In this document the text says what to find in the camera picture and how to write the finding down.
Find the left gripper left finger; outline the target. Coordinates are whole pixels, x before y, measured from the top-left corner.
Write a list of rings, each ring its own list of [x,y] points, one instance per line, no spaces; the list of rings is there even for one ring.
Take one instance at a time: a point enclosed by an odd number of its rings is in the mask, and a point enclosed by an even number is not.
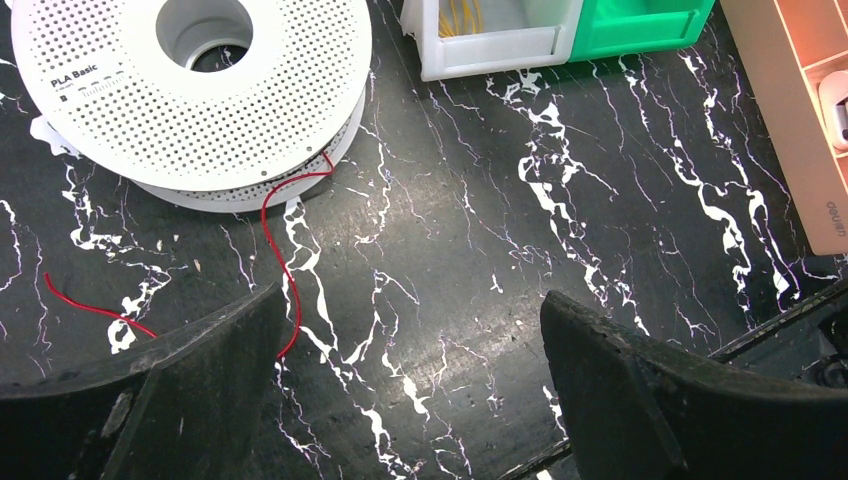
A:
[[[276,284],[138,347],[1,388],[5,479],[244,479],[281,347]]]

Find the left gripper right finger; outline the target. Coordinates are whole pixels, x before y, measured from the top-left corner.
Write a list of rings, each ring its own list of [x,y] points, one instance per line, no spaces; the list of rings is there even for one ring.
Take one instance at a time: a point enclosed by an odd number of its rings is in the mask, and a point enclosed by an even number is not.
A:
[[[540,325],[583,479],[843,479],[847,393],[759,375],[550,291]]]

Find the white filament spool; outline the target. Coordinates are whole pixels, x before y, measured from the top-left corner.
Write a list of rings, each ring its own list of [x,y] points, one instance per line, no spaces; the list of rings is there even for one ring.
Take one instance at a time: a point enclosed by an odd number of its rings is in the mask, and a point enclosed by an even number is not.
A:
[[[330,175],[361,118],[363,1],[16,1],[15,62],[76,151],[170,202],[257,189],[245,210]]]

